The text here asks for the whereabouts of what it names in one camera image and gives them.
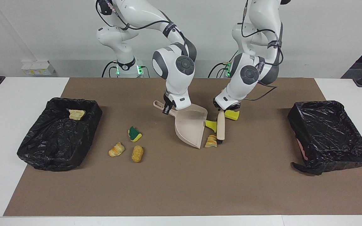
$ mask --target dustpan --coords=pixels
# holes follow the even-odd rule
[[[164,104],[158,100],[153,102],[153,106],[160,110],[164,109]],[[175,117],[175,133],[178,138],[200,149],[205,130],[207,110],[198,105],[191,104],[191,106],[185,109],[171,109],[169,114]]]

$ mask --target white table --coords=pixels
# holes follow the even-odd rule
[[[8,77],[0,85],[0,225],[362,225],[362,216],[3,217],[26,167],[16,156],[19,145],[46,102],[61,96],[68,80]],[[345,106],[362,135],[362,88],[352,80],[316,79],[316,82],[327,100],[337,100]]]

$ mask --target brown surface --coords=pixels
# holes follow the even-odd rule
[[[215,120],[212,100],[226,79],[195,79],[193,103]],[[82,165],[69,172],[27,166],[5,216],[196,216],[362,214],[362,168],[307,176],[287,120],[296,101],[325,100],[313,79],[280,78],[265,98],[243,102],[238,121],[226,121],[218,148],[195,149],[174,132],[174,118],[152,106],[161,79],[71,78],[62,97],[96,100],[103,115]],[[250,97],[267,90],[257,86]],[[130,142],[129,127],[143,137]],[[203,143],[210,135],[205,129]],[[117,142],[118,157],[107,152]],[[131,159],[143,146],[141,163]]]

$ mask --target black plastic bag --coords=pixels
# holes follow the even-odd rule
[[[79,121],[69,109],[85,110]],[[17,155],[35,169],[67,171],[78,167],[92,145],[102,111],[94,100],[53,98],[31,127]]]
[[[362,136],[337,101],[298,102],[288,119],[299,141],[305,166],[314,175],[362,166]]]

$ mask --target gray joint cap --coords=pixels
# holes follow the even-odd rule
[[[247,65],[241,69],[241,78],[247,85],[255,83],[259,79],[259,71],[256,67]]]
[[[191,60],[191,58],[187,56],[178,57],[175,61],[175,65],[180,72],[186,75],[192,75],[192,73],[194,72],[194,62]]]

